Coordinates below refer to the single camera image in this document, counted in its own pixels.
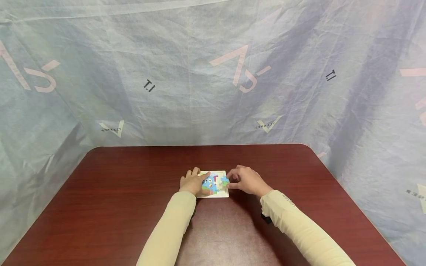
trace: hand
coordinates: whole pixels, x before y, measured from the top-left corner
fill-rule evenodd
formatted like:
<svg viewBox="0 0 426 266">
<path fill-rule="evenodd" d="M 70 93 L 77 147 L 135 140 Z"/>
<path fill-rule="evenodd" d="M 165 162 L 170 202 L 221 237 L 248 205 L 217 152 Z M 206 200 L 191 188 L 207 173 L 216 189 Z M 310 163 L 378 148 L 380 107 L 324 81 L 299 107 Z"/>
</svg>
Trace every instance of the hand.
<svg viewBox="0 0 426 266">
<path fill-rule="evenodd" d="M 186 177 L 181 177 L 180 189 L 179 191 L 187 191 L 192 193 L 194 196 L 197 195 L 212 195 L 213 191 L 209 189 L 201 189 L 201 183 L 206 179 L 210 172 L 198 176 L 200 173 L 200 168 L 196 167 L 193 171 L 188 170 Z"/>
<path fill-rule="evenodd" d="M 269 191 L 273 190 L 263 181 L 260 175 L 250 167 L 237 165 L 226 175 L 227 178 L 237 179 L 238 183 L 229 183 L 226 185 L 229 189 L 239 189 L 248 194 L 253 194 L 258 197 L 265 196 Z"/>
</svg>

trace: beige sleeve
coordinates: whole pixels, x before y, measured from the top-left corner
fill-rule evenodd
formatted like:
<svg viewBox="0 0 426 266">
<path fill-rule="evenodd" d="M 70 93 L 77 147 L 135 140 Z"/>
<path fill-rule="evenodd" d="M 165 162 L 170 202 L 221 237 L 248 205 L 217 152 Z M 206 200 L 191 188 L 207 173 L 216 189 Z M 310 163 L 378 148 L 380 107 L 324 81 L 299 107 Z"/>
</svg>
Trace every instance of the beige sleeve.
<svg viewBox="0 0 426 266">
<path fill-rule="evenodd" d="M 189 192 L 177 192 L 172 196 L 163 216 L 148 238 L 136 266 L 175 265 L 196 201 L 196 197 Z"/>
<path fill-rule="evenodd" d="M 312 266 L 354 266 L 341 247 L 278 190 L 260 199 L 264 216 L 286 234 Z"/>
</svg>

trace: wrist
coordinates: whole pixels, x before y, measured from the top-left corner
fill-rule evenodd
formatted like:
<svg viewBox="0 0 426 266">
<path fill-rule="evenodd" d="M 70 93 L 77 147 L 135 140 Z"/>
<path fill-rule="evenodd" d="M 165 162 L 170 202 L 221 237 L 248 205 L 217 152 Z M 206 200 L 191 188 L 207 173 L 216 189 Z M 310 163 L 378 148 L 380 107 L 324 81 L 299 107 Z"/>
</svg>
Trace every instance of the wrist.
<svg viewBox="0 0 426 266">
<path fill-rule="evenodd" d="M 195 196 L 195 194 L 194 193 L 192 193 L 191 191 L 189 191 L 188 189 L 179 189 L 179 191 L 178 192 L 188 192 L 188 193 L 191 193 L 192 195 L 194 195 Z"/>
<path fill-rule="evenodd" d="M 266 194 L 268 194 L 269 192 L 273 191 L 273 188 L 271 188 L 270 186 L 266 185 L 265 187 L 262 187 L 258 194 L 256 196 L 258 196 L 259 198 L 265 196 Z"/>
</svg>

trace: tabletop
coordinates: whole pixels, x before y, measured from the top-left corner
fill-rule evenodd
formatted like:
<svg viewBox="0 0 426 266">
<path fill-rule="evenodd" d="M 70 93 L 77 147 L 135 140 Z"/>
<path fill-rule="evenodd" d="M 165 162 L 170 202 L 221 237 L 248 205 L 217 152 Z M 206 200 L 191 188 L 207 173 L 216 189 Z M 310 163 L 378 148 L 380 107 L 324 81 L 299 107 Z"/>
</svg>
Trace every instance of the tabletop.
<svg viewBox="0 0 426 266">
<path fill-rule="evenodd" d="M 237 164 L 286 194 L 356 265 L 404 265 L 309 147 L 280 144 L 95 148 L 3 266 L 134 266 L 187 170 Z M 309 264 L 261 218 L 256 197 L 230 191 L 198 200 L 176 265 Z"/>
</svg>

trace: person's left hand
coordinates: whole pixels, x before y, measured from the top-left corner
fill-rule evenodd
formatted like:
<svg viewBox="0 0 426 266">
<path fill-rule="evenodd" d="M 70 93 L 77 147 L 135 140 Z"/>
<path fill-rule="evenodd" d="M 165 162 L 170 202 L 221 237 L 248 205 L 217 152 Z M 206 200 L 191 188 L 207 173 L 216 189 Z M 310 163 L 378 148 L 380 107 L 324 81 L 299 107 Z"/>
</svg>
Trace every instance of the person's left hand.
<svg viewBox="0 0 426 266">
<path fill-rule="evenodd" d="M 188 170 L 186 177 L 181 177 L 180 189 L 179 191 L 187 191 L 192 193 L 194 196 L 197 195 L 212 195 L 213 191 L 209 189 L 202 189 L 201 184 L 204 179 L 206 179 L 210 172 L 198 176 L 200 173 L 200 168 L 196 167 L 193 171 Z"/>
</svg>

